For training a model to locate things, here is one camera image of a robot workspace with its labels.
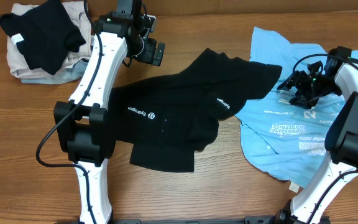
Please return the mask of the light blue t-shirt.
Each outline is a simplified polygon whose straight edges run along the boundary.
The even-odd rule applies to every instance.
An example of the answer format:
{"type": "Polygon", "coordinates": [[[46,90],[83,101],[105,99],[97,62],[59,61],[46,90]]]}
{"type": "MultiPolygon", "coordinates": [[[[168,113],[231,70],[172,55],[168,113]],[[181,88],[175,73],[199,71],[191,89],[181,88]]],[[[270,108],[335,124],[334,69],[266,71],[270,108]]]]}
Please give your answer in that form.
{"type": "MultiPolygon", "coordinates": [[[[325,54],[318,44],[292,44],[275,31],[255,27],[252,33],[250,59],[281,66],[277,85],[293,70],[326,62],[325,54]]],[[[324,158],[327,131],[345,100],[332,93],[306,110],[290,104],[295,93],[296,88],[273,87],[265,98],[249,100],[236,118],[241,121],[243,153],[253,166],[278,180],[306,187],[324,158]]]]}

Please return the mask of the black polo shirt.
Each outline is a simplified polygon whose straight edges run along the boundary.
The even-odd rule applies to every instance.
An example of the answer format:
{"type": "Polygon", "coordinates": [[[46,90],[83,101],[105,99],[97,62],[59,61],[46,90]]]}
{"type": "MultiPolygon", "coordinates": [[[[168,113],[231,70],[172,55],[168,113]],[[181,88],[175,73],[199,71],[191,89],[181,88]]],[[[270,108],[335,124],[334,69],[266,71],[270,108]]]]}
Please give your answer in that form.
{"type": "Polygon", "coordinates": [[[133,145],[131,164],[193,172],[195,152],[214,142],[220,120],[234,116],[248,100],[264,98],[281,72],[279,65],[206,49],[178,74],[114,88],[108,136],[133,145]]]}

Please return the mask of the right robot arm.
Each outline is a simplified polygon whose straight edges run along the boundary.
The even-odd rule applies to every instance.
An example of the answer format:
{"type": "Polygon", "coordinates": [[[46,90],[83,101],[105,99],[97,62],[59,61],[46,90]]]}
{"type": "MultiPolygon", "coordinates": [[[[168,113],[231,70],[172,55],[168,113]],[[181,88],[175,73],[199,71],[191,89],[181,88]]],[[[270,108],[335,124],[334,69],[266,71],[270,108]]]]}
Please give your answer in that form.
{"type": "Polygon", "coordinates": [[[323,215],[337,194],[358,176],[358,59],[352,50],[336,47],[326,53],[326,63],[308,65],[308,70],[294,70],[279,85],[280,90],[295,87],[290,103],[310,109],[330,93],[346,101],[329,128],[324,159],[309,184],[266,223],[329,223],[323,215]]]}

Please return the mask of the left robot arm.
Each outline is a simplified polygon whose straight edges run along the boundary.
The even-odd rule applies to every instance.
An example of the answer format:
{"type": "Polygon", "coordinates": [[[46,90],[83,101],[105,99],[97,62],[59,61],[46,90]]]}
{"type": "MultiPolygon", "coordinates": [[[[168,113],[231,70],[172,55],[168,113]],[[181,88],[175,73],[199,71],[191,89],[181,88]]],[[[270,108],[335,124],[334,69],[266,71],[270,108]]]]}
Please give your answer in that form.
{"type": "Polygon", "coordinates": [[[115,142],[106,132],[110,92],[120,66],[133,60],[161,64],[165,44],[149,38],[157,19],[141,0],[118,1],[115,11],[93,23],[90,60],[76,90],[67,102],[57,102],[53,131],[80,187],[78,223],[111,223],[107,168],[115,142]]]}

